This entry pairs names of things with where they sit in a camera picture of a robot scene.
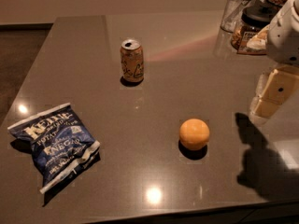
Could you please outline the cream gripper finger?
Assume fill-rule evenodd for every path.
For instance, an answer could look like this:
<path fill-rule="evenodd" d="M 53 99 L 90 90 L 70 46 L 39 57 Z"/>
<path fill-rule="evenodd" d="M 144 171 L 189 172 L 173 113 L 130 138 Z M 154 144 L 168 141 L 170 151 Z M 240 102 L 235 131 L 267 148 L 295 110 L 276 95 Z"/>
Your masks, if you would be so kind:
<path fill-rule="evenodd" d="M 250 114 L 270 119 L 299 90 L 299 66 L 280 64 L 270 73 L 262 73 L 250 105 Z"/>

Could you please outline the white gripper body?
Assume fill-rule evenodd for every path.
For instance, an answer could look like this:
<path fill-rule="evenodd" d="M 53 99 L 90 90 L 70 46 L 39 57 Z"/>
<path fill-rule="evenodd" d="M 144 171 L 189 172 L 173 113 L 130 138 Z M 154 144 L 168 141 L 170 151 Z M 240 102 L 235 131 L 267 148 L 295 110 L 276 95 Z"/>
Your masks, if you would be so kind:
<path fill-rule="evenodd" d="M 299 64 L 299 0 L 288 0 L 271 20 L 266 53 L 277 63 Z"/>

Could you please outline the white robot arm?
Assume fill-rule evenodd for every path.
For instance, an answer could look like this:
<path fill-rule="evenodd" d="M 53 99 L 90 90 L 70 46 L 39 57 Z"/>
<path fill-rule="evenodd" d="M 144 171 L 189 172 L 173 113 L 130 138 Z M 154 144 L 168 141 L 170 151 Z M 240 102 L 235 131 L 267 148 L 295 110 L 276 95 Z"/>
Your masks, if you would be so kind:
<path fill-rule="evenodd" d="M 288 0 L 247 47 L 264 49 L 277 63 L 260 76 L 250 108 L 254 116 L 269 119 L 299 88 L 299 0 Z"/>

